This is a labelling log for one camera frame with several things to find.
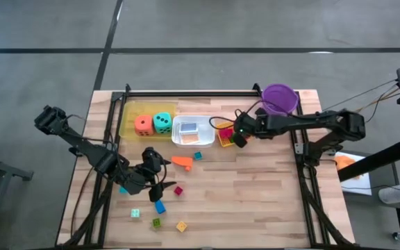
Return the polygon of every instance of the purple bowl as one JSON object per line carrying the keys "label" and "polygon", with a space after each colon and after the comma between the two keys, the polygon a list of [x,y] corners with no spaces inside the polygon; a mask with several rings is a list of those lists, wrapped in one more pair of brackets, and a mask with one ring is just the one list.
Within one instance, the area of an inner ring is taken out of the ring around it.
{"label": "purple bowl", "polygon": [[271,115],[287,115],[292,113],[299,102],[294,90],[284,84],[271,84],[262,92],[263,108]]}

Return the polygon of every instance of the teal die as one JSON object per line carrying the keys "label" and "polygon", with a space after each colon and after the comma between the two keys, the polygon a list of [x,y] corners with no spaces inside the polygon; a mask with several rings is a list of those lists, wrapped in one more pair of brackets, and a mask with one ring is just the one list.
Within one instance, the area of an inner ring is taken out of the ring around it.
{"label": "teal die", "polygon": [[140,218],[140,209],[132,209],[131,217],[132,218]]}
{"label": "teal die", "polygon": [[160,112],[153,116],[153,126],[157,133],[171,133],[172,119],[168,112]]}

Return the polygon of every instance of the white container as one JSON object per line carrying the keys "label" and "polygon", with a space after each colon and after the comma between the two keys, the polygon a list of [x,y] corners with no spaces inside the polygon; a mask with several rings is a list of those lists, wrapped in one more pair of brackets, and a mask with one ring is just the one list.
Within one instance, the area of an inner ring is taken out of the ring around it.
{"label": "white container", "polygon": [[[215,140],[215,130],[209,124],[209,115],[177,115],[172,120],[172,142],[183,148],[206,148],[211,147]],[[183,144],[180,137],[180,124],[196,123],[198,128],[199,141]]]}
{"label": "white container", "polygon": [[379,190],[379,199],[386,204],[393,204],[400,202],[400,185],[393,186],[394,188],[387,187]]}

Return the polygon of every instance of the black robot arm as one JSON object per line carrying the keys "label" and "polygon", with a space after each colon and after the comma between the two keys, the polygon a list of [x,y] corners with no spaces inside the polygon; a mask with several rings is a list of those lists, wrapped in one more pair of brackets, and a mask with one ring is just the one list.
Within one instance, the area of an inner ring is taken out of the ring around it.
{"label": "black robot arm", "polygon": [[341,110],[339,112],[316,112],[311,115],[268,115],[259,108],[256,118],[242,112],[234,122],[234,142],[244,147],[248,136],[259,139],[272,139],[288,131],[309,128],[329,128],[331,133],[316,142],[296,145],[296,152],[303,154],[306,164],[313,167],[319,165],[319,159],[325,151],[342,149],[340,143],[345,140],[357,141],[365,137],[364,117],[355,112]]}
{"label": "black robot arm", "polygon": [[70,128],[68,118],[63,110],[46,106],[35,119],[35,127],[46,135],[60,136],[85,155],[96,172],[109,181],[121,185],[129,194],[138,194],[145,188],[151,188],[149,199],[155,202],[163,196],[166,187],[175,184],[175,182],[163,183],[164,179],[160,183],[155,182],[155,175],[161,171],[161,165],[170,164],[170,161],[164,160],[152,147],[144,150],[142,164],[130,166],[129,161],[116,151],[92,144],[89,138],[82,137]]}

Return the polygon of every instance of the red cube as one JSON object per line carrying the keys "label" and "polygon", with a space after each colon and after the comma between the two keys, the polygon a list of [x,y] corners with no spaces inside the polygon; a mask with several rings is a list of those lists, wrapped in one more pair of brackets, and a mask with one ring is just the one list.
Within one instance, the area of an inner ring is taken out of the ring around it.
{"label": "red cube", "polygon": [[177,186],[174,190],[174,193],[176,193],[178,196],[183,192],[183,189],[179,186]]}
{"label": "red cube", "polygon": [[138,136],[153,135],[152,116],[139,115],[135,118],[135,133]]}

